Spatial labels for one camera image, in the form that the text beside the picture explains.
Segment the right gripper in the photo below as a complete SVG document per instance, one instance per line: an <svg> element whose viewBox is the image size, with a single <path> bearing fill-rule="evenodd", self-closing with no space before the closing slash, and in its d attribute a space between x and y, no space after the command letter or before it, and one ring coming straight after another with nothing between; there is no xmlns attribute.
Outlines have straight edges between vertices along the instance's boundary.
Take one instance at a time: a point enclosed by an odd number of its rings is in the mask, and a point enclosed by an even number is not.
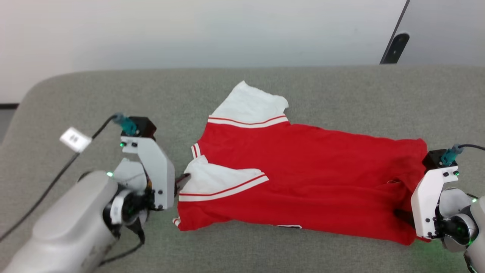
<svg viewBox="0 0 485 273"><path fill-rule="evenodd" d="M437 239L445 236L469 239L469 224L458 219L472 198L458 188L444 188L446 183L458 181L458 166L431 169L418 183L411 197L411 208L394 209L401 226L416 230L418 237Z"/></svg>

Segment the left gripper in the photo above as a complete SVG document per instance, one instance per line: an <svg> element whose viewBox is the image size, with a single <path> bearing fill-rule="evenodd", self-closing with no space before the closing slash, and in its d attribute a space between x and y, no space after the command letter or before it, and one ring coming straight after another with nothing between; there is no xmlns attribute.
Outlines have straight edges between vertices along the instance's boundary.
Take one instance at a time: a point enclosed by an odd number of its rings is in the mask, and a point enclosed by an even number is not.
<svg viewBox="0 0 485 273"><path fill-rule="evenodd" d="M190 180L190 173L175 178L175 168L165 151L152 138L121 136L120 146L138 161L124 158L114 170L114 180L146 199L147 209L170 209L175 197Z"/></svg>

